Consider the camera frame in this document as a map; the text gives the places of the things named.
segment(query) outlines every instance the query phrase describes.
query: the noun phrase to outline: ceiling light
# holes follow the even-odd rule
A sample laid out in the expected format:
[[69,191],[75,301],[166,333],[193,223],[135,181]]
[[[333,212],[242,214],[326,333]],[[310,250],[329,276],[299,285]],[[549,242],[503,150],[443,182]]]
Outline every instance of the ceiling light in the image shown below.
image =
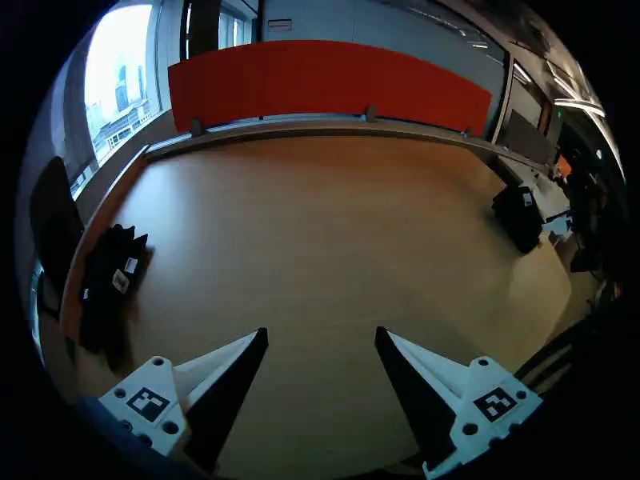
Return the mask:
[[528,82],[531,82],[531,77],[527,75],[524,69],[520,65],[518,65],[516,62],[514,62],[514,68],[518,71],[520,75],[524,77],[525,80],[527,80]]
[[590,102],[584,102],[583,100],[573,100],[572,98],[556,98],[554,100],[554,105],[570,106],[571,108],[579,108],[580,110],[584,110],[585,112],[591,112],[592,114],[596,114],[600,117],[605,116],[605,111],[600,105],[596,105],[595,103]]
[[[549,63],[549,61],[547,60],[547,65],[551,68],[551,64]],[[560,78],[556,77],[555,74],[553,73],[553,69],[551,69],[551,73],[554,76],[554,80],[555,82],[560,85],[560,87],[562,87],[562,89],[567,92],[569,95],[571,95],[571,97],[573,97],[575,100],[579,100],[580,97],[578,96],[578,94],[576,94],[574,92],[574,90],[568,86],[566,83],[564,83]],[[622,174],[622,180],[626,183],[626,176],[625,176],[625,171],[622,168],[622,162],[620,161],[620,152],[618,151],[618,147],[616,146],[614,140],[612,139],[612,137],[609,135],[609,133],[606,131],[604,125],[602,124],[600,118],[596,117],[593,112],[590,112],[588,110],[585,110],[585,113],[587,114],[587,116],[591,119],[591,121],[596,125],[596,127],[598,128],[598,130],[600,130],[600,133],[602,134],[602,136],[605,138],[607,145],[609,145],[609,148],[611,148],[611,152],[614,154],[615,157],[615,161],[618,164],[618,168],[620,169],[620,173]]]
[[579,99],[580,99],[580,97],[578,96],[578,94],[576,94],[576,93],[574,92],[574,89],[572,89],[570,86],[568,86],[566,83],[564,83],[564,81],[563,81],[563,80],[561,80],[561,79],[560,79],[560,78],[558,78],[558,77],[554,77],[554,80],[555,80],[555,82],[556,82],[558,85],[560,85],[560,87],[562,87],[562,89],[563,89],[565,92],[567,92],[569,95],[571,95],[571,97],[572,97],[574,100],[579,100]]

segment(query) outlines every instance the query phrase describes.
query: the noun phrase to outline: white wall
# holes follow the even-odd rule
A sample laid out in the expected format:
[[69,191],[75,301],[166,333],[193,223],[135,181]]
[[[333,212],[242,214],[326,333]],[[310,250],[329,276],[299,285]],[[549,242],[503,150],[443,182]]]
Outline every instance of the white wall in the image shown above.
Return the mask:
[[[290,18],[291,31],[269,32],[270,19]],[[265,0],[264,39],[356,42],[413,55],[491,93],[484,134],[499,114],[505,68],[459,35],[428,19],[369,0]]]
[[[263,36],[271,40],[354,40],[354,0],[264,0]],[[291,31],[269,32],[268,21],[291,18]]]

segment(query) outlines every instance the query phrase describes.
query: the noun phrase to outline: black chair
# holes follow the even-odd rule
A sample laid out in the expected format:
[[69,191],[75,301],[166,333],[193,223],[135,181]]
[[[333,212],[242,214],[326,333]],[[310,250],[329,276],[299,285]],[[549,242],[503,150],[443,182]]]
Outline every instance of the black chair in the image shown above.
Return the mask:
[[[60,157],[52,158],[38,177],[30,198],[30,220],[36,253],[59,303],[71,261],[84,232]],[[44,281],[39,279],[39,298],[43,298],[40,291],[43,287]]]

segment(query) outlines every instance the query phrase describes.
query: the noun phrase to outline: orange partition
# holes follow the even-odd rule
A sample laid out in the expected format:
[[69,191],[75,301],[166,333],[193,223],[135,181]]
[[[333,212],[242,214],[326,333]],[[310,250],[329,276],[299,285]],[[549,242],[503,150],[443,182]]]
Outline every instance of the orange partition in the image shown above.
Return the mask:
[[491,94],[419,58],[356,43],[262,42],[212,51],[169,67],[178,132],[280,114],[363,114],[481,136]]

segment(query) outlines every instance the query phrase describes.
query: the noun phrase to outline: wall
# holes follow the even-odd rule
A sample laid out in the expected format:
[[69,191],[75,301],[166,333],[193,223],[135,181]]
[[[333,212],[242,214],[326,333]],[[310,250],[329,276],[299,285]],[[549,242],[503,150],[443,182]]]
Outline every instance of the wall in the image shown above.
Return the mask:
[[[40,111],[36,116],[26,143],[25,156],[22,160],[22,169],[18,180],[18,193],[16,195],[14,213],[14,268],[18,280],[22,310],[25,312],[29,311],[29,292],[35,259],[34,237],[31,233],[29,216],[29,199],[38,176],[49,160],[56,155],[64,155],[62,150],[64,141],[57,141],[57,145],[55,145],[51,133],[52,125],[63,124],[62,121],[52,122],[52,112],[54,111],[56,90],[58,91],[58,96],[62,94],[60,92],[60,84],[64,83],[66,67],[67,64],[58,74],[56,82],[52,85],[40,106]],[[64,135],[64,129],[57,128],[56,138],[60,138],[60,133]]]
[[[268,21],[291,18],[292,30],[269,32]],[[484,135],[499,113],[505,70],[459,35],[430,20],[369,0],[266,0],[264,39],[356,42],[413,55],[446,68],[491,93]]]

